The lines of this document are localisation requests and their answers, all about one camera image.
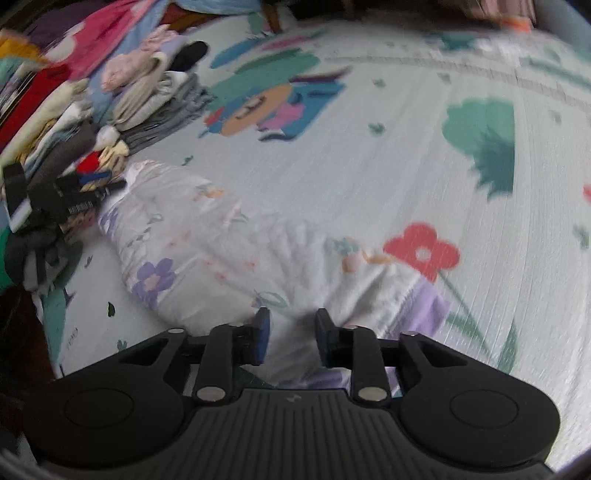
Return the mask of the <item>black sock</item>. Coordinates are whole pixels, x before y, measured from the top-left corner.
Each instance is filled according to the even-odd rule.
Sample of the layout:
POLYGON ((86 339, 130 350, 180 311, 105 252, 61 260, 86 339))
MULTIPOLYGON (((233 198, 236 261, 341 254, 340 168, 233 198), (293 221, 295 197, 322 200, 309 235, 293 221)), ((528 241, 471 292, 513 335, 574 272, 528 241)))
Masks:
POLYGON ((174 56, 167 69, 175 72, 190 71, 208 53, 209 46, 204 41, 195 41, 183 46, 174 56))

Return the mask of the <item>pink and blue blanket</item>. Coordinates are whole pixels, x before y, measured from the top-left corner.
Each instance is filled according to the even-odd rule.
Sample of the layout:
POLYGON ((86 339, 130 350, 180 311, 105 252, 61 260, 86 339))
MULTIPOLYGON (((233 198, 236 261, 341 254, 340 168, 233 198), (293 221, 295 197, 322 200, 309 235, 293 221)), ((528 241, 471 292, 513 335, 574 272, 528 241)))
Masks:
POLYGON ((42 15, 27 35, 50 62, 68 65, 72 79, 89 80, 94 119, 102 123, 113 101, 100 87, 106 62, 139 47, 165 19, 260 10, 259 1, 80 1, 42 15))

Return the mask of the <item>folded pink beige clothes stack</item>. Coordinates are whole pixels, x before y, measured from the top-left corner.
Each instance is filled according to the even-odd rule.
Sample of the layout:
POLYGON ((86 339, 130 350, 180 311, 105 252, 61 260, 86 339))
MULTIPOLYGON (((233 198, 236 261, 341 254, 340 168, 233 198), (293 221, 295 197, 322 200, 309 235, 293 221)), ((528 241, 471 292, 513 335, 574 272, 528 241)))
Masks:
POLYGON ((101 90, 114 94, 116 102, 109 123, 119 128, 153 94, 156 85, 187 38, 160 25, 140 45, 126 54, 108 60, 101 74, 101 90))

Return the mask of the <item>white floral purple-trim pants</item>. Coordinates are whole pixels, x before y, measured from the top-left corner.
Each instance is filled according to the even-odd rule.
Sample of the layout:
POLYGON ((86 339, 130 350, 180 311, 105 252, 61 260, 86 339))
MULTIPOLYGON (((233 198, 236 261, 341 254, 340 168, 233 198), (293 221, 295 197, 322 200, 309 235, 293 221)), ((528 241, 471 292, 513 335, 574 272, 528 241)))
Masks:
POLYGON ((449 303, 405 263, 334 238, 318 226, 255 208, 187 169, 144 161, 103 205, 130 293, 192 335, 270 310, 270 340, 256 376, 280 388, 344 388, 345 369, 322 367, 315 312, 384 339, 437 333, 449 303))

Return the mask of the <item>cartoon animal play mat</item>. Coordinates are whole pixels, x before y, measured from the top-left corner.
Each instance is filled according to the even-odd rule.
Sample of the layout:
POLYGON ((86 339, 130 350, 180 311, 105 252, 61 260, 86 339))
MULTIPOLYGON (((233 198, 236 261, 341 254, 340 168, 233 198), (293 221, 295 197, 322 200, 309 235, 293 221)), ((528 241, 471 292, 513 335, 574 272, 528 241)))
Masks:
MULTIPOLYGON (((434 336, 545 391, 549 462, 590 445, 590 56, 541 32, 384 14, 197 31, 201 117, 133 154, 187 169, 417 270, 449 303, 434 336)), ((166 326, 127 289, 99 224, 44 302, 65 376, 166 326)))

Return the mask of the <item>pink striped curtain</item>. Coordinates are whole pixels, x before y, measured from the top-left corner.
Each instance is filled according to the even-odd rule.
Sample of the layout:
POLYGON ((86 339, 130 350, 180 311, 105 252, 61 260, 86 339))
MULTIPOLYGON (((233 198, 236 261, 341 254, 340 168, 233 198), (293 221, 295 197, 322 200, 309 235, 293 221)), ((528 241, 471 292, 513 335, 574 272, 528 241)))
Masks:
POLYGON ((488 20, 502 28, 531 31, 537 23, 532 0, 460 1, 459 8, 468 16, 488 20))

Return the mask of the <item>folded yellow red green clothes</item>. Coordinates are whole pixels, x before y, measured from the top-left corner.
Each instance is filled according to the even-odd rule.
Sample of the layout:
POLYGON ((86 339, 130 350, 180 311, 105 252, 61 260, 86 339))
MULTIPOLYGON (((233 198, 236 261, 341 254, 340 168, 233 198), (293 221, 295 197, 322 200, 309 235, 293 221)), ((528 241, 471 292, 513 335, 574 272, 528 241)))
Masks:
POLYGON ((92 121, 90 80, 70 80, 69 74, 66 65, 37 72, 1 121, 2 171, 19 164, 32 178, 49 164, 50 153, 71 138, 81 142, 68 149, 75 158, 94 146, 98 126, 92 121))

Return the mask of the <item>grey folded garment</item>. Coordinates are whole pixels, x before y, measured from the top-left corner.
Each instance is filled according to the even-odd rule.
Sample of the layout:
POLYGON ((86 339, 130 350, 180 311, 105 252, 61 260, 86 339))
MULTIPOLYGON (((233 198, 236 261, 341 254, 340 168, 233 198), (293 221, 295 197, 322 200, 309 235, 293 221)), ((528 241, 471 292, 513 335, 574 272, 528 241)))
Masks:
POLYGON ((158 87, 131 119, 120 125, 120 137, 131 155, 199 118, 211 102, 211 95, 199 83, 197 74, 184 75, 184 79, 180 72, 167 75, 171 86, 158 87))

